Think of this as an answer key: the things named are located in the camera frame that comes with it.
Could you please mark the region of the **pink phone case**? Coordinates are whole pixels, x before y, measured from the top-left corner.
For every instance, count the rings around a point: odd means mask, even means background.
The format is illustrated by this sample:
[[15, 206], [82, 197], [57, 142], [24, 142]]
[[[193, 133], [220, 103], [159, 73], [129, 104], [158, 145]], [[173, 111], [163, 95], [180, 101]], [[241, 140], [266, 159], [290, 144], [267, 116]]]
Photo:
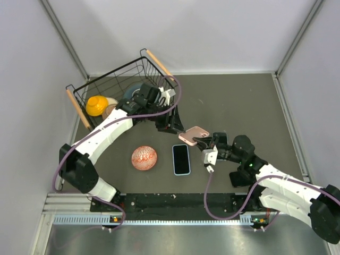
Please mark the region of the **pink phone case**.
[[178, 135], [178, 138], [189, 146], [195, 146], [197, 144], [193, 138], [205, 138], [209, 135], [209, 132], [199, 126], [194, 126], [185, 132]]

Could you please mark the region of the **black phone case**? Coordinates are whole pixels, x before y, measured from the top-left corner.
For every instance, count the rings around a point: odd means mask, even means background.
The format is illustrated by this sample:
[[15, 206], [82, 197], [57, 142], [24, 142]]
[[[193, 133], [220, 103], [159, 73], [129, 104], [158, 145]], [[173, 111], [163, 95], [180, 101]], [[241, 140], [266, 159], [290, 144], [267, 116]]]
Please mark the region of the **black phone case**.
[[239, 172], [229, 173], [229, 178], [231, 180], [231, 185], [234, 188], [246, 187], [253, 184], [251, 180], [244, 178]]

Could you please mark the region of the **teal phone black screen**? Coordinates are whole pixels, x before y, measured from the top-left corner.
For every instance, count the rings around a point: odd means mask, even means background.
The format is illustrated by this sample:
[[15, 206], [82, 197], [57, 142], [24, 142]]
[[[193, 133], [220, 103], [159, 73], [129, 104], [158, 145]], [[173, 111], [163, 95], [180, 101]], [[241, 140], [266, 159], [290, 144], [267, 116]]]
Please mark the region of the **teal phone black screen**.
[[214, 132], [213, 138], [215, 144], [228, 144], [228, 135], [225, 132]]

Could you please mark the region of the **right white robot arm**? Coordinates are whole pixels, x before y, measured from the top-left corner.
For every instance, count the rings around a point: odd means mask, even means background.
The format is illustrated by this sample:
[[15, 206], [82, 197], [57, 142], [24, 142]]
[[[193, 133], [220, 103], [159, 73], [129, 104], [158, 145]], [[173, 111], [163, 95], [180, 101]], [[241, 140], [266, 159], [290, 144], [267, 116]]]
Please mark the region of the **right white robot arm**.
[[255, 147], [246, 135], [238, 135], [228, 144], [225, 133], [194, 138], [202, 152], [209, 174], [218, 160], [238, 163], [237, 173], [251, 188], [245, 204], [254, 210], [263, 207], [296, 218], [324, 241], [339, 244], [339, 189], [325, 188], [300, 181], [275, 168], [255, 154]]

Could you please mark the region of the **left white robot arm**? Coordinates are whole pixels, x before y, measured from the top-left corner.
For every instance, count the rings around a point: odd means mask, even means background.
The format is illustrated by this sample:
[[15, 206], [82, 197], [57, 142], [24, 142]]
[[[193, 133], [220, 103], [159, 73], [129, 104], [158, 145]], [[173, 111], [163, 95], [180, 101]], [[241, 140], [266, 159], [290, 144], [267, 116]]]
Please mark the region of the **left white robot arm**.
[[122, 98], [109, 116], [82, 140], [60, 148], [54, 176], [102, 201], [108, 210], [116, 210], [121, 203], [120, 192], [99, 177], [95, 169], [97, 160], [119, 136], [144, 120], [153, 121], [159, 132], [182, 132], [184, 127], [177, 110], [181, 93], [181, 87], [141, 85], [137, 92]]

